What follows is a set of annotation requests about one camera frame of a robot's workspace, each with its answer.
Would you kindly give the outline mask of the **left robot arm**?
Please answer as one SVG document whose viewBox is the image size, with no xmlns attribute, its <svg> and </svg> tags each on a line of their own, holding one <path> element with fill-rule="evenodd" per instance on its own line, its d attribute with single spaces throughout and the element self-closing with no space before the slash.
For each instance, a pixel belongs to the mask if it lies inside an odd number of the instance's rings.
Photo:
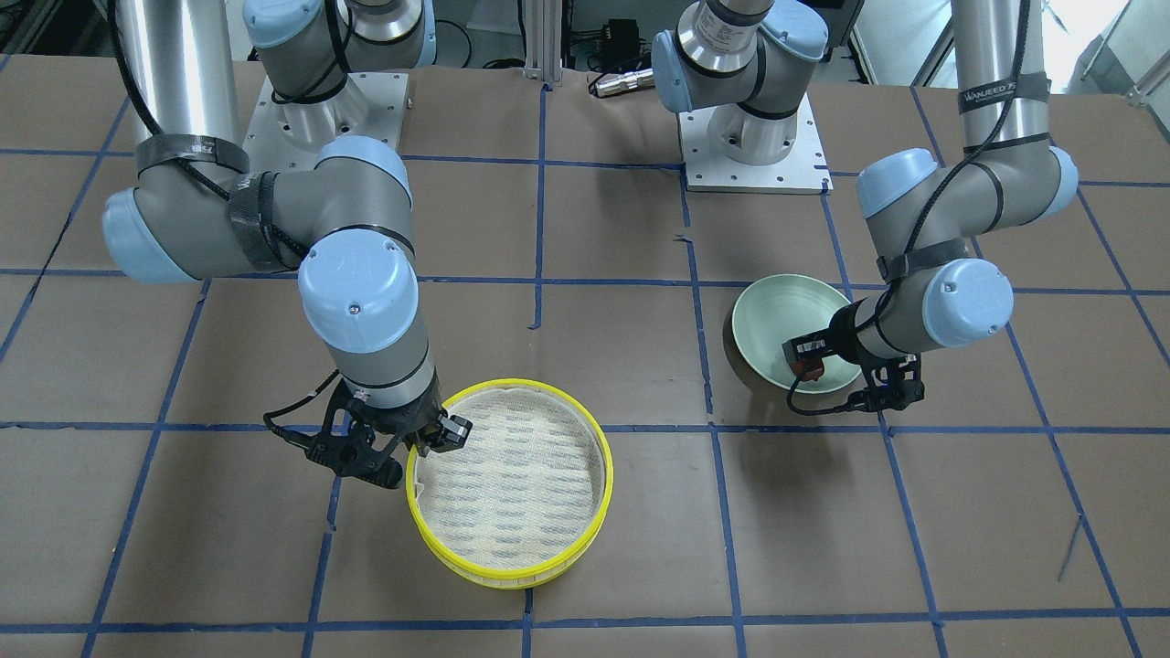
<svg viewBox="0 0 1170 658">
<path fill-rule="evenodd" d="M 827 414 L 906 409 L 924 397 L 923 354 L 1000 333 L 1013 311 L 1009 279 L 968 241 L 1061 211 L 1078 166 L 1049 144 L 1049 78 L 1041 4 L 954 1 L 963 159 L 929 151 L 886 155 L 856 177 L 859 207 L 878 254 L 881 295 L 837 309 L 766 358 L 793 398 L 839 359 L 860 390 Z M 651 49 L 658 95 L 718 174 L 775 174 L 801 137 L 801 101 L 828 44 L 824 19 L 798 1 L 697 1 Z"/>
</svg>

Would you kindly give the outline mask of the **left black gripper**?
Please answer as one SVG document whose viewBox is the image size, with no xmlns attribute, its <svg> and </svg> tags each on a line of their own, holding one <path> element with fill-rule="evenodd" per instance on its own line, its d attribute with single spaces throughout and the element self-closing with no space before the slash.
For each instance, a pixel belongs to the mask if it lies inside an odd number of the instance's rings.
<svg viewBox="0 0 1170 658">
<path fill-rule="evenodd" d="M 794 366 L 797 363 L 823 361 L 837 356 L 830 347 L 827 334 L 803 334 L 784 343 L 784 358 Z M 794 405 L 794 390 L 801 381 L 793 379 L 787 388 L 785 403 L 794 414 L 839 414 L 846 412 L 878 413 L 883 409 L 906 409 L 924 399 L 922 363 L 918 355 L 883 359 L 875 356 L 860 357 L 860 373 L 866 384 L 852 392 L 844 404 L 835 407 L 801 409 Z"/>
</svg>

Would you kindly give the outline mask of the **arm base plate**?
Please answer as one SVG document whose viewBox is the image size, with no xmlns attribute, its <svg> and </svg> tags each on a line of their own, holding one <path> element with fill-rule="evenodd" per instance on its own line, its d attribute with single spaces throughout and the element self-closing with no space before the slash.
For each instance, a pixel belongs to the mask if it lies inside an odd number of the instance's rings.
<svg viewBox="0 0 1170 658">
<path fill-rule="evenodd" d="M 677 140 L 690 191 L 815 196 L 833 189 L 807 95 L 782 119 L 737 104 L 682 112 Z"/>
<path fill-rule="evenodd" d="M 410 75 L 405 71 L 358 71 L 331 100 L 316 104 L 277 104 L 266 78 L 243 150 L 252 172 L 311 170 L 332 140 L 366 136 L 399 149 L 407 105 Z"/>
</svg>

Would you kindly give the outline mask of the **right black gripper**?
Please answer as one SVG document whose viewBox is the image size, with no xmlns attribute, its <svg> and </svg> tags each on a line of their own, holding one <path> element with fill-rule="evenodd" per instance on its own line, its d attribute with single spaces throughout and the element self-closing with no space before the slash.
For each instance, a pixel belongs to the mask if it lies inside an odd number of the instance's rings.
<svg viewBox="0 0 1170 658">
<path fill-rule="evenodd" d="M 472 437 L 473 421 L 450 414 L 439 400 L 438 381 L 404 407 L 372 407 L 340 383 L 326 404 L 318 433 L 309 438 L 309 460 L 367 484 L 395 491 L 402 482 L 401 462 L 392 452 L 406 444 L 419 455 L 450 452 Z"/>
</svg>

